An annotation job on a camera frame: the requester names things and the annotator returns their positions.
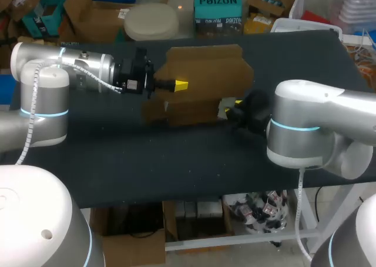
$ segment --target yellow object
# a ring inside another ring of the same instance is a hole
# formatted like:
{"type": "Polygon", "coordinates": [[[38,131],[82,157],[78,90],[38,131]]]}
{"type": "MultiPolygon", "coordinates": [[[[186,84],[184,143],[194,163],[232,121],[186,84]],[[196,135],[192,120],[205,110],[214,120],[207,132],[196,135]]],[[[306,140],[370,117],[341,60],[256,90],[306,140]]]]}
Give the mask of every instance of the yellow object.
{"type": "Polygon", "coordinates": [[[251,13],[244,24],[244,34],[262,34],[269,33],[273,27],[275,19],[266,17],[261,13],[251,13]]]}
{"type": "Polygon", "coordinates": [[[188,88],[188,82],[175,81],[175,92],[184,91],[188,88]]]}

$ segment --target metal cylinder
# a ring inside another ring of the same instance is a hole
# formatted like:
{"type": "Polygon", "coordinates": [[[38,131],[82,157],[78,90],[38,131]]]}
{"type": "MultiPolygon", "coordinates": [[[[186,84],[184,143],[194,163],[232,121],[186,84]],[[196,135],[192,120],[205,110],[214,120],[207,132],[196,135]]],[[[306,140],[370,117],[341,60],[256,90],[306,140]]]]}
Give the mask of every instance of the metal cylinder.
{"type": "MultiPolygon", "coordinates": [[[[30,61],[22,68],[20,115],[26,118],[29,117],[31,111],[35,68],[40,62],[42,61],[30,61]]],[[[68,99],[68,73],[55,66],[41,69],[39,71],[32,146],[55,145],[65,139],[68,130],[68,99]]]]}
{"type": "MultiPolygon", "coordinates": [[[[59,58],[61,58],[62,62],[79,65],[96,75],[102,81],[112,84],[115,64],[111,55],[57,46],[26,43],[18,43],[14,47],[11,57],[12,75],[17,81],[19,81],[22,68],[27,62],[34,59],[57,60],[59,58]]],[[[71,88],[89,89],[99,92],[108,91],[82,72],[63,65],[61,65],[61,68],[68,72],[71,88]]]]}

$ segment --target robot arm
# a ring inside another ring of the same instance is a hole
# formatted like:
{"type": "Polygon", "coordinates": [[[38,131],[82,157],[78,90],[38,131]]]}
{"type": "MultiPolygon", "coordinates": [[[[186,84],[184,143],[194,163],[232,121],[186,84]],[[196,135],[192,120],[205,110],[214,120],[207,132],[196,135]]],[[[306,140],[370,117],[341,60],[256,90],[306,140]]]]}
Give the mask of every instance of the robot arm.
{"type": "Polygon", "coordinates": [[[359,177],[376,145],[376,95],[292,80],[278,85],[267,154],[287,168],[359,177]]]}
{"type": "Polygon", "coordinates": [[[134,59],[124,59],[121,64],[117,64],[108,54],[18,43],[12,52],[11,71],[21,83],[21,109],[0,112],[0,152],[21,148],[25,144],[30,131],[35,68],[44,61],[56,61],[56,64],[39,72],[35,128],[29,141],[30,146],[56,145],[66,138],[69,88],[100,93],[112,88],[117,93],[139,95],[145,91],[150,97],[155,89],[175,92],[186,89],[188,85],[187,82],[173,79],[155,80],[153,64],[147,59],[144,49],[137,49],[134,59]],[[108,88],[100,84],[98,79],[107,84],[108,88]]]}

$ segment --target table leg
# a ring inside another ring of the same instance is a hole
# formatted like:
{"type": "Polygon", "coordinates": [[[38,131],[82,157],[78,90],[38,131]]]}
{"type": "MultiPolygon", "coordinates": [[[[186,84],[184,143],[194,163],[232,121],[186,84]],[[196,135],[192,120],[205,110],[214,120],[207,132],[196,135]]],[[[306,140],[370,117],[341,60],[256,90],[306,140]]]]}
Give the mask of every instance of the table leg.
{"type": "Polygon", "coordinates": [[[315,253],[326,239],[342,224],[355,209],[359,196],[364,192],[367,183],[341,186],[330,203],[328,211],[317,224],[318,237],[307,240],[309,253],[315,253]]]}

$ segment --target floor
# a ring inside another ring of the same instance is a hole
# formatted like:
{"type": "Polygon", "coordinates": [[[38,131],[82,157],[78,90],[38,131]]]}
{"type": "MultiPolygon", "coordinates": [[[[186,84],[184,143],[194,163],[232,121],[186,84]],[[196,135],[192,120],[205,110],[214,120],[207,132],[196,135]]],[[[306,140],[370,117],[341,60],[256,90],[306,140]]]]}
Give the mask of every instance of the floor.
{"type": "MultiPolygon", "coordinates": [[[[159,2],[160,0],[137,0],[137,3],[159,2]]],[[[305,8],[321,16],[327,16],[330,0],[305,0],[305,8]]],[[[170,6],[176,8],[179,15],[179,37],[193,36],[193,0],[169,0],[170,6]]],[[[333,200],[338,187],[323,188],[318,194],[318,215],[323,215],[333,200]]],[[[314,197],[317,188],[307,189],[306,193],[314,208],[314,197]]],[[[367,199],[376,193],[376,183],[370,183],[362,196],[367,199]]],[[[270,243],[253,243],[249,245],[231,246],[224,251],[181,254],[167,253],[166,264],[155,266],[238,266],[238,267],[306,267],[309,266],[301,255],[295,241],[285,241],[282,247],[276,248],[270,243]]]]}

